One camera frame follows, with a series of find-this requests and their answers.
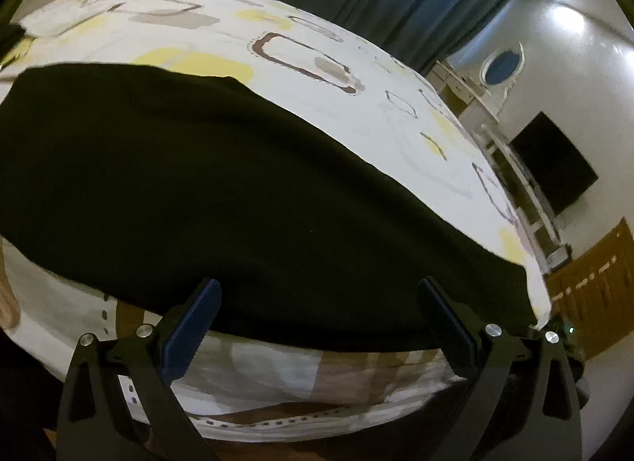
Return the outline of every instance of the television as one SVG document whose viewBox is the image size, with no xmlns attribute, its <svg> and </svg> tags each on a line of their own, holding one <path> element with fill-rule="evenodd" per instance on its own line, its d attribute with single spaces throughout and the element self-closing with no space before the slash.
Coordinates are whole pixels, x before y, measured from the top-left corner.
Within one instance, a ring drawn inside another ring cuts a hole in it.
<svg viewBox="0 0 634 461">
<path fill-rule="evenodd" d="M 511 141 L 555 214 L 575 202 L 598 179 L 565 134 L 540 112 Z"/>
</svg>

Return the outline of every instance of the silver screw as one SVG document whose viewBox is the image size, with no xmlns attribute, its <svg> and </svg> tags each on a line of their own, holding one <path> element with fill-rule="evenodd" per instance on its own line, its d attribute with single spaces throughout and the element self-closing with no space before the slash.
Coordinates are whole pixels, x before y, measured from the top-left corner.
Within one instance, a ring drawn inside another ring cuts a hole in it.
<svg viewBox="0 0 634 461">
<path fill-rule="evenodd" d="M 498 337 L 502 335 L 502 327 L 500 327 L 500 325 L 489 324 L 484 327 L 484 330 L 486 330 L 486 333 L 491 337 Z"/>
<path fill-rule="evenodd" d="M 140 325 L 138 329 L 136 329 L 136 335 L 138 337 L 148 337 L 154 331 L 154 327 L 150 324 Z"/>
<path fill-rule="evenodd" d="M 81 338 L 79 338 L 79 344 L 82 347 L 87 347 L 93 342 L 94 336 L 90 333 L 84 334 Z"/>
<path fill-rule="evenodd" d="M 546 341 L 548 341 L 549 343 L 555 344 L 559 341 L 559 336 L 557 335 L 557 332 L 553 332 L 551 330 L 549 330 L 546 333 Z"/>
</svg>

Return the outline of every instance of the ceiling light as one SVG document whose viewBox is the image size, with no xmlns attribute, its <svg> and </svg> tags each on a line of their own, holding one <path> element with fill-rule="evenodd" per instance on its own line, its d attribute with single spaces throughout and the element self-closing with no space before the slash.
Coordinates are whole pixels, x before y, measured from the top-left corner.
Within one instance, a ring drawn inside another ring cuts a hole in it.
<svg viewBox="0 0 634 461">
<path fill-rule="evenodd" d="M 564 30 L 581 34 L 586 26 L 583 15 L 569 7 L 557 6 L 553 9 L 553 18 Z"/>
</svg>

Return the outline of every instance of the blue gripper pad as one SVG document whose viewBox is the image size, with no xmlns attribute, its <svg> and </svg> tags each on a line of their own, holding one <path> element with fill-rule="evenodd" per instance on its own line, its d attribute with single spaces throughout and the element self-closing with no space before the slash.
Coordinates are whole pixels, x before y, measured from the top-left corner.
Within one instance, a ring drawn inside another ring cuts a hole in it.
<svg viewBox="0 0 634 461">
<path fill-rule="evenodd" d="M 160 375 L 166 384 L 185 375 L 220 310 L 222 295 L 220 283 L 211 279 L 174 328 L 162 352 Z"/>
</svg>

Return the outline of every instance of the brown wooden panel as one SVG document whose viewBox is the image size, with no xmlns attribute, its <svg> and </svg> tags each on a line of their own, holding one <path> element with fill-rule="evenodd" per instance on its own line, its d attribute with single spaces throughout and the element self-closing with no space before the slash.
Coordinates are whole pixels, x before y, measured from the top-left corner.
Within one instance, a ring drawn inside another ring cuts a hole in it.
<svg viewBox="0 0 634 461">
<path fill-rule="evenodd" d="M 591 358 L 634 330 L 634 239 L 625 218 L 588 252 L 546 277 L 553 311 L 577 327 Z"/>
</svg>

